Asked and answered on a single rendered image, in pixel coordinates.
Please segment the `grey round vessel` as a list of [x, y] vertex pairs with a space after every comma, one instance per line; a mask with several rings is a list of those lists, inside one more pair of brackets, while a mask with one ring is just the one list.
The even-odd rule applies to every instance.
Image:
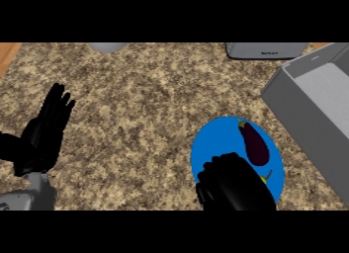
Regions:
[[92, 42], [90, 48], [101, 53], [118, 51], [127, 44], [124, 42]]

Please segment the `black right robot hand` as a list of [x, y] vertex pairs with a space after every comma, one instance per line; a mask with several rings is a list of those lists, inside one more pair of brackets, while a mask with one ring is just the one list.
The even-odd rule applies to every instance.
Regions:
[[235, 152], [213, 156], [197, 173], [195, 193], [206, 211], [274, 211], [272, 193]]

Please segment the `green pear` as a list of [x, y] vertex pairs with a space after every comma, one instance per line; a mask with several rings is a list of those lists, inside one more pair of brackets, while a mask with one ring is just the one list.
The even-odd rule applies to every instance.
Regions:
[[271, 170], [266, 176], [260, 176], [260, 179], [262, 179], [262, 181], [263, 181], [265, 184], [268, 184], [268, 181], [269, 181], [269, 178], [272, 176], [272, 173], [274, 173], [274, 171]]

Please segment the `blue oval plate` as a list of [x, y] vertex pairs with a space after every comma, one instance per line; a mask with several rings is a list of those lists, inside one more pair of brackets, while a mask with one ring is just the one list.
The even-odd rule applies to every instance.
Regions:
[[244, 159], [248, 159], [244, 139], [238, 130], [240, 121], [250, 123], [269, 148], [271, 159], [268, 164], [265, 166], [254, 166], [251, 164], [251, 167], [259, 176], [266, 176], [269, 171], [274, 171], [266, 187], [272, 193], [275, 202], [278, 202], [285, 186], [285, 165], [281, 153], [263, 128], [241, 117], [226, 116], [210, 120], [194, 136], [189, 151], [189, 168], [194, 182], [198, 182], [197, 174], [203, 171], [203, 164], [211, 161], [213, 156], [235, 152]]

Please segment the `grey flat appliance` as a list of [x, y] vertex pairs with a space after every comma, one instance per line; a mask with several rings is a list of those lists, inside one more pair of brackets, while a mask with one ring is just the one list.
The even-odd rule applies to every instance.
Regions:
[[225, 49], [232, 59], [293, 59], [306, 46], [306, 42], [228, 42]]

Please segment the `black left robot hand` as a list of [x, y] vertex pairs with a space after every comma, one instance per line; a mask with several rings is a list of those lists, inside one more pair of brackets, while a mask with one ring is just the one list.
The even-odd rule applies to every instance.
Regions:
[[47, 173], [58, 162], [62, 133], [75, 102], [64, 86], [53, 84], [40, 112], [28, 121], [22, 134], [0, 131], [0, 160], [13, 163], [13, 174]]

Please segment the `grey cardboard box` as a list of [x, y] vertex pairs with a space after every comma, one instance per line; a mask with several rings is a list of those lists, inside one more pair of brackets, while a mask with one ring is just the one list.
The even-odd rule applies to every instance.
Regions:
[[349, 42], [284, 63], [262, 99], [349, 207]]

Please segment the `dark purple eggplant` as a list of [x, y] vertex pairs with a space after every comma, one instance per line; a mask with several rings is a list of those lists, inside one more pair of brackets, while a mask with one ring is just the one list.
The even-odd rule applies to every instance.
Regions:
[[248, 160], [254, 166], [265, 166], [271, 159], [271, 152], [263, 138], [245, 121], [238, 122], [238, 130], [244, 139]]

